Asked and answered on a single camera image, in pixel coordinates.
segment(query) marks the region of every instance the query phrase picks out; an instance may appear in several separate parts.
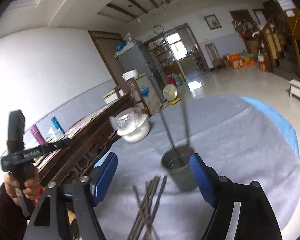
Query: human hand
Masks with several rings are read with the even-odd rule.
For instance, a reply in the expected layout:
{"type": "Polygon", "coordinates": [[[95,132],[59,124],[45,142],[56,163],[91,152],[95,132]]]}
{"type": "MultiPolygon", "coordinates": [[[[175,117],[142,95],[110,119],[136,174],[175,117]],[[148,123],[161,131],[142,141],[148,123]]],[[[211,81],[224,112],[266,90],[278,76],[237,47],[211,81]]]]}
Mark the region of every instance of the human hand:
{"type": "MultiPolygon", "coordinates": [[[[26,196],[27,199],[35,200],[39,197],[39,176],[38,176],[38,169],[34,171],[34,177],[31,179],[26,180],[25,182],[25,189],[22,191],[23,194],[26,196]]],[[[7,173],[4,176],[4,187],[8,196],[13,200],[13,202],[20,206],[15,188],[20,188],[20,184],[17,179],[12,175],[12,173],[7,173]]]]}

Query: metal bolt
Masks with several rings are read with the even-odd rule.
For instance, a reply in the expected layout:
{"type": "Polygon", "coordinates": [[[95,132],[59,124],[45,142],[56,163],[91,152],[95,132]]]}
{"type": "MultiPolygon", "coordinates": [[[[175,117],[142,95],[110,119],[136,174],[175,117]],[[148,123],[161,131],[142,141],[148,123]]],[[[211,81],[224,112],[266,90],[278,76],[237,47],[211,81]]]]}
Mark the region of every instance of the metal bolt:
{"type": "Polygon", "coordinates": [[[227,182],[228,178],[226,176],[220,176],[219,180],[220,180],[220,182],[227,182]]]}
{"type": "Polygon", "coordinates": [[[57,185],[57,184],[56,184],[54,181],[49,182],[49,183],[48,183],[48,188],[54,188],[56,185],[57,185]]]}
{"type": "Polygon", "coordinates": [[[260,183],[257,182],[257,181],[253,181],[253,182],[252,182],[252,185],[253,185],[254,187],[260,187],[260,183]]]}
{"type": "Polygon", "coordinates": [[[80,181],[81,182],[87,182],[89,180],[89,177],[88,176],[82,176],[81,178],[80,178],[80,181]]]}

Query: picture frame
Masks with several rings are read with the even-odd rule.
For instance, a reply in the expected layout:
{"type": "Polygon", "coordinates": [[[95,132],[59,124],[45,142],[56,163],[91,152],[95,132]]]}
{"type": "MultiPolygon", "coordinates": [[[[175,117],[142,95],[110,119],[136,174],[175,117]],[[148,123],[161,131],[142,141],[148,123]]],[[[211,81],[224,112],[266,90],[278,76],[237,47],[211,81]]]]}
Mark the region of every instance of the picture frame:
{"type": "Polygon", "coordinates": [[[215,14],[207,15],[204,17],[204,19],[206,20],[206,22],[211,30],[221,28],[221,24],[218,21],[215,14]]]}

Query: bundle of sticks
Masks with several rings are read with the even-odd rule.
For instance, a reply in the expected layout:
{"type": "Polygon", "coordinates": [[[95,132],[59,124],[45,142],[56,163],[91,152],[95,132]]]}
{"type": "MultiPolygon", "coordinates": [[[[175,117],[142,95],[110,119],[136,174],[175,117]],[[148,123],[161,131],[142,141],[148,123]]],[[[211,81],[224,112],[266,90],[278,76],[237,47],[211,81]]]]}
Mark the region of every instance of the bundle of sticks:
{"type": "Polygon", "coordinates": [[[152,224],[160,204],[161,195],[164,191],[164,187],[167,182],[167,176],[163,177],[161,187],[158,193],[158,197],[151,213],[152,199],[155,193],[157,192],[159,181],[160,181],[160,176],[155,176],[150,182],[146,182],[146,193],[142,202],[140,201],[137,187],[133,186],[133,191],[136,195],[139,211],[133,223],[133,227],[129,233],[127,240],[138,240],[144,226],[146,226],[146,233],[143,237],[143,240],[153,240],[152,233],[155,239],[159,240],[159,236],[155,231],[155,229],[152,227],[152,224]]]}

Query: refrigerator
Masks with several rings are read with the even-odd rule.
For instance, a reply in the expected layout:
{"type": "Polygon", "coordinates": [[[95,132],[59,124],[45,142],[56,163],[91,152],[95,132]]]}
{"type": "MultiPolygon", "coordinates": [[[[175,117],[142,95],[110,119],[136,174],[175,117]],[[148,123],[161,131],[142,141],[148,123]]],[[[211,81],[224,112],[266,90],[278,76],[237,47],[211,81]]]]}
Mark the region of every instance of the refrigerator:
{"type": "Polygon", "coordinates": [[[160,101],[165,100],[162,90],[166,86],[165,74],[153,52],[141,41],[133,41],[134,46],[118,55],[125,72],[136,69],[138,74],[146,73],[160,101]]]}

